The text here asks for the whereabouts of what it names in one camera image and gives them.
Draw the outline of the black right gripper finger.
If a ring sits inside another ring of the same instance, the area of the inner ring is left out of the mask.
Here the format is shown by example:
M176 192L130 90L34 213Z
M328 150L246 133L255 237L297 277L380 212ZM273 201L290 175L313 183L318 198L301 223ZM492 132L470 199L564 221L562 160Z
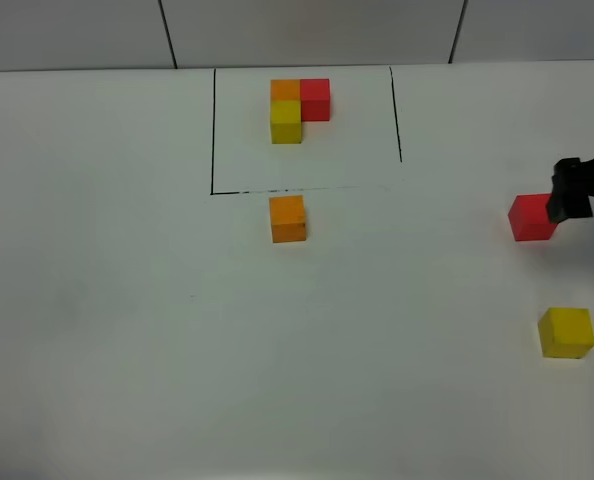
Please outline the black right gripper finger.
M563 158L554 165L551 180L546 211L552 224L593 217L590 198L594 198L594 159Z

